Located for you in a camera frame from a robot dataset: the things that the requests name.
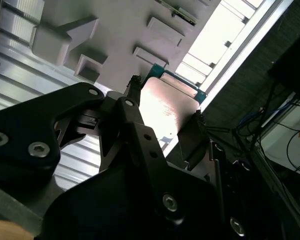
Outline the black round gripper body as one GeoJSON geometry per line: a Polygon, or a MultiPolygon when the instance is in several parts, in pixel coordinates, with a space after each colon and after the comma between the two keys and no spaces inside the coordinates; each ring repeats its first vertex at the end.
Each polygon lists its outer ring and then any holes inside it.
{"type": "Polygon", "coordinates": [[[46,212],[41,240],[288,240],[286,221],[261,196],[243,198],[218,160],[208,173],[170,165],[154,190],[131,162],[63,193],[46,212]]]}

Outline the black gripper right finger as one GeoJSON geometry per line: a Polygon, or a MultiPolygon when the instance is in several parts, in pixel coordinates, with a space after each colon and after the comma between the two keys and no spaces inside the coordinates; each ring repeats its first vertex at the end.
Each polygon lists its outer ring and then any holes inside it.
{"type": "Polygon", "coordinates": [[[177,136],[181,159],[188,171],[192,171],[206,155],[210,161],[226,159],[225,149],[212,140],[200,110],[196,110],[177,136]]]}

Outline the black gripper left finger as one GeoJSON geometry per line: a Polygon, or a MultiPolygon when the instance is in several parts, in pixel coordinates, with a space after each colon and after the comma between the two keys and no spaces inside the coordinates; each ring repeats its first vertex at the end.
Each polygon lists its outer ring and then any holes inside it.
{"type": "Polygon", "coordinates": [[[130,162],[159,190],[155,177],[168,164],[136,101],[77,83],[0,110],[0,213],[16,223],[43,223],[64,194],[43,209],[61,150],[87,134],[99,137],[101,172],[130,162]]]}

